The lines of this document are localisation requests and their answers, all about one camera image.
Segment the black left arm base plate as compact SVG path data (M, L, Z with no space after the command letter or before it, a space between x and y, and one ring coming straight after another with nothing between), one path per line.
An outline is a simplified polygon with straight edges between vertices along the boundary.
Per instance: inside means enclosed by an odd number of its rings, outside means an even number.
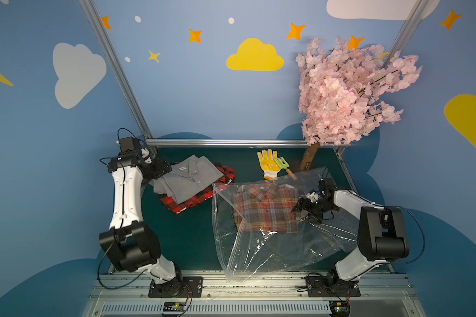
M183 277L182 281L174 279L163 284L151 282L149 298L201 298L204 278L199 276Z

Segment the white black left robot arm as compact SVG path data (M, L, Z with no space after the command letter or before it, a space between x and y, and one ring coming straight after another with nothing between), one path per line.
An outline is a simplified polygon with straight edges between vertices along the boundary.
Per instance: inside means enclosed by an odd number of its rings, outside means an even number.
M145 223L141 193L145 185L171 171L148 145L136 138L118 139L120 152L102 158L115 186L114 211L108 231L99 235L99 244L115 270L148 275L158 296L178 297L186 291L177 265L161 253L158 236Z

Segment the grey shirt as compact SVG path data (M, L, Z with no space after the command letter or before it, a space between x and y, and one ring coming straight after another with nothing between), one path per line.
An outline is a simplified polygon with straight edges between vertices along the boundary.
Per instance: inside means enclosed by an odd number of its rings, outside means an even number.
M205 156L192 155L176 165L172 171L149 182L156 194L165 194L180 204L197 195L219 180L223 173Z

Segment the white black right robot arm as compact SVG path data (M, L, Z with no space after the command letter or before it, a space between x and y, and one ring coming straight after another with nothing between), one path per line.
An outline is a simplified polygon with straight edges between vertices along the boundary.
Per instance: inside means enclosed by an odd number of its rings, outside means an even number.
M304 213L318 223L331 211L343 210L358 219L357 247L327 274L327 286L356 285L370 270L409 255L403 213L398 207L380 206L352 190L340 189L330 178L320 179L318 186L317 192L299 198L293 213Z

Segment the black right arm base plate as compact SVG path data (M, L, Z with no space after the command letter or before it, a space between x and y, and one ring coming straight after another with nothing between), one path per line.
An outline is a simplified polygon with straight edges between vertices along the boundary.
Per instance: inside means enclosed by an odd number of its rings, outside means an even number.
M310 275L304 277L309 297L360 297L361 292L357 281L343 281L328 279L325 276Z

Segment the red tan plaid shirt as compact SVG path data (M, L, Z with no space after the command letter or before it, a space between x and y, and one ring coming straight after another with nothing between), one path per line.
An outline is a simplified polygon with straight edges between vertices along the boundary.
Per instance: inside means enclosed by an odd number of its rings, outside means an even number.
M294 212L303 192L291 185L241 185L231 195L235 224L240 231L297 233L301 216Z

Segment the clear plastic vacuum bag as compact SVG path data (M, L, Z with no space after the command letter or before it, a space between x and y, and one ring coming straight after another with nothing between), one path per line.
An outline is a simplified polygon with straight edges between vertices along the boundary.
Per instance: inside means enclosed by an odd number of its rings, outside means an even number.
M302 220L297 233L243 232L234 219L231 195L241 185L273 183L291 185L303 192L318 191L318 182L330 177L327 167L321 167L273 180L213 185L212 222L219 262L230 281L247 281L323 262L336 253L347 254L357 246L358 220L346 211L334 212L335 217L322 224Z

